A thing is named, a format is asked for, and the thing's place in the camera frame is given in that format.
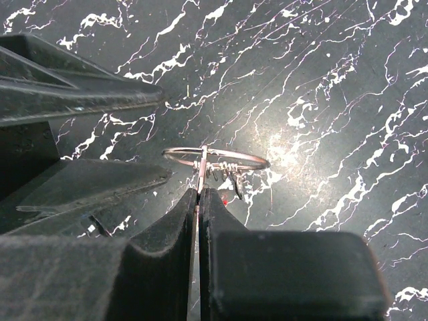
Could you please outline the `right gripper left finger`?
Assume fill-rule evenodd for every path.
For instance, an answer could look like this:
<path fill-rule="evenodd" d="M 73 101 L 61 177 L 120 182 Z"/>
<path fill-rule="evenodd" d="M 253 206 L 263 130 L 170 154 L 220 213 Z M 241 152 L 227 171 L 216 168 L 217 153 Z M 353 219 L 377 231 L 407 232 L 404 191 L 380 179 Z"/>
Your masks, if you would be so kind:
<path fill-rule="evenodd" d="M 130 239 L 1 238 L 2 320 L 185 320 L 197 193 Z"/>

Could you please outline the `silver metal keyring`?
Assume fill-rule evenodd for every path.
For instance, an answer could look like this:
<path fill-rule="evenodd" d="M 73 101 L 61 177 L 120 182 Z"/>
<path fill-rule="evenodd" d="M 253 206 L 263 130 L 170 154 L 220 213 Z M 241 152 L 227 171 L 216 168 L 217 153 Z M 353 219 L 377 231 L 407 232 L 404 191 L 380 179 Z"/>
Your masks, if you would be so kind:
<path fill-rule="evenodd" d="M 203 149 L 172 147 L 164 149 L 162 155 L 171 161 L 193 167 L 194 169 L 200 169 L 203 159 Z M 221 170 L 223 166 L 232 171 L 257 171 L 270 167 L 268 160 L 252 154 L 209 147 L 207 147 L 205 158 L 207 168 L 213 170 Z"/>

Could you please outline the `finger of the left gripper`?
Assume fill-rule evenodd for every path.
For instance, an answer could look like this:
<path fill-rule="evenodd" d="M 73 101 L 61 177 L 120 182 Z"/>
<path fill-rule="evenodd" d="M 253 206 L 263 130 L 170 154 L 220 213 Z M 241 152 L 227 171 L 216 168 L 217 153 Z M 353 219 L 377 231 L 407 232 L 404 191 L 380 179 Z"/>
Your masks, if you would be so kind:
<path fill-rule="evenodd" d="M 34 34 L 1 36 L 1 126 L 164 102 L 157 85 L 125 78 Z"/>
<path fill-rule="evenodd" d="M 1 233 L 58 234 L 170 177 L 170 170 L 146 163 L 59 160 L 1 201 Z"/>

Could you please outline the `bunch of small keys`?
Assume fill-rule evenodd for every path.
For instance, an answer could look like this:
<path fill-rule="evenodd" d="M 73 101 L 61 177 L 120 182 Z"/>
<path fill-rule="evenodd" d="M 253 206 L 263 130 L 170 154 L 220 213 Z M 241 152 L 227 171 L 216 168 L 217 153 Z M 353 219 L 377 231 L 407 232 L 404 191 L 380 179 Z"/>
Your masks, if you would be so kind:
<path fill-rule="evenodd" d="M 200 161 L 195 161 L 193 165 L 193 169 L 198 172 L 197 177 L 197 194 L 200 197 L 202 190 L 205 186 L 205 179 L 209 176 L 213 176 L 216 179 L 215 173 L 220 172 L 221 178 L 223 181 L 230 179 L 233 183 L 234 190 L 236 195 L 243 200 L 244 192 L 243 192 L 243 183 L 241 177 L 241 170 L 238 167 L 237 163 L 228 163 L 226 161 L 220 163 L 210 163 L 208 161 L 208 156 L 220 156 L 220 157 L 230 157 L 233 158 L 233 153 L 227 150 L 219 150 L 219 149 L 210 149 L 206 145 L 201 148 L 196 148 L 194 151 L 195 154 L 199 154 L 201 156 Z"/>

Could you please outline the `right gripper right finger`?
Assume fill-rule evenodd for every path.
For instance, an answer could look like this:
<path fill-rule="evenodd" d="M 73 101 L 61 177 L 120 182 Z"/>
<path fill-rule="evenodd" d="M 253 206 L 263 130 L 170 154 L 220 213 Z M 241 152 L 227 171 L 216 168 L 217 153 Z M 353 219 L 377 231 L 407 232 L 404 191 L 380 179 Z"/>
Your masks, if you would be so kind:
<path fill-rule="evenodd" d="M 249 230 L 215 189 L 199 203 L 202 320 L 383 320 L 375 257 L 348 232 Z"/>

